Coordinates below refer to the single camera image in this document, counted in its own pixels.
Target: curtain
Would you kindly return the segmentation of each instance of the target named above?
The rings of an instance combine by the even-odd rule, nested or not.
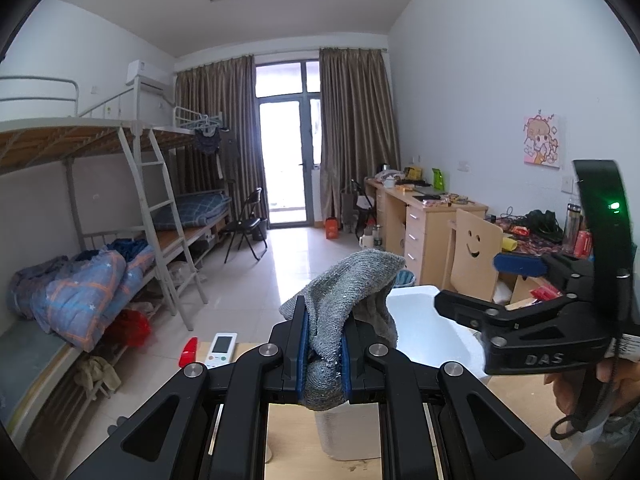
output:
[[[223,162],[226,181],[235,181],[232,199],[240,212],[242,203],[256,187],[262,188],[262,203],[257,212],[267,217],[266,180],[262,161],[262,143],[256,116],[254,56],[199,66],[178,72],[178,106],[215,116],[222,112],[225,126],[235,135],[238,157]],[[215,155],[205,155],[193,146],[178,150],[175,174],[179,192],[195,192],[221,187]]]
[[[340,194],[386,162],[400,167],[398,132],[382,51],[320,50],[322,216],[340,219]]]

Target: wall outlet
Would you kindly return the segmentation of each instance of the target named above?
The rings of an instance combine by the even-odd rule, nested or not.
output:
[[[573,193],[574,192],[574,177],[573,175],[565,175],[562,177],[562,186],[560,186],[562,192]]]

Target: plaid bedding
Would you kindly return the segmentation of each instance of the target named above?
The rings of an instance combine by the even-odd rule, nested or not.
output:
[[[35,319],[44,332],[56,332],[87,352],[140,288],[154,253],[145,248],[128,264],[103,248],[90,261],[59,256],[14,274],[7,303]]]
[[[183,227],[204,227],[220,216],[231,199],[221,190],[176,197],[175,205]],[[160,208],[154,216],[159,231],[175,229],[171,205]]]

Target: anime girl poster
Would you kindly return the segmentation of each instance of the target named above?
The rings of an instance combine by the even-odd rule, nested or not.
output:
[[[560,168],[562,143],[555,115],[543,116],[542,110],[534,117],[525,118],[524,162]]]

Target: chair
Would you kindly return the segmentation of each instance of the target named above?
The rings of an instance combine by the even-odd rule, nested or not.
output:
[[[371,200],[369,199],[369,195],[365,193],[362,189],[362,186],[354,179],[351,179],[351,187],[356,192],[356,205],[355,210],[358,212],[358,221],[356,222],[355,235],[356,238],[360,239],[360,235],[358,234],[360,228],[362,228],[362,232],[364,232],[364,228],[367,226],[367,222],[369,218],[373,218],[374,223],[378,223],[376,219],[376,209],[373,207]],[[363,207],[358,204],[360,201],[360,197],[363,196],[366,199],[367,206]]]
[[[456,211],[442,288],[492,301],[498,283],[494,256],[502,251],[502,229],[462,209]]]
[[[226,250],[225,263],[229,258],[229,252],[231,251],[231,246],[233,245],[234,240],[236,239],[236,235],[238,233],[240,233],[240,243],[238,244],[238,251],[240,250],[240,246],[242,245],[242,240],[246,240],[246,242],[249,244],[249,248],[251,249],[252,254],[254,255],[254,258],[258,262],[267,252],[267,249],[269,248],[267,246],[267,240],[265,240],[264,236],[262,236],[261,229],[258,228],[258,226],[260,225],[260,218],[256,218],[255,216],[253,216],[255,207],[260,203],[261,196],[262,196],[262,188],[261,187],[255,188],[251,192],[251,194],[247,197],[247,199],[244,201],[244,204],[242,204],[242,211],[240,212],[240,216],[238,217],[238,220],[234,220],[233,222],[225,226],[224,232],[233,233],[233,236],[231,237],[231,241],[229,242],[229,247]],[[251,241],[247,237],[247,235],[251,233],[255,228],[258,228],[257,231],[260,233],[260,238],[262,238],[262,241],[264,242],[264,252],[260,255],[260,257],[258,257],[255,254],[254,248],[251,245]]]

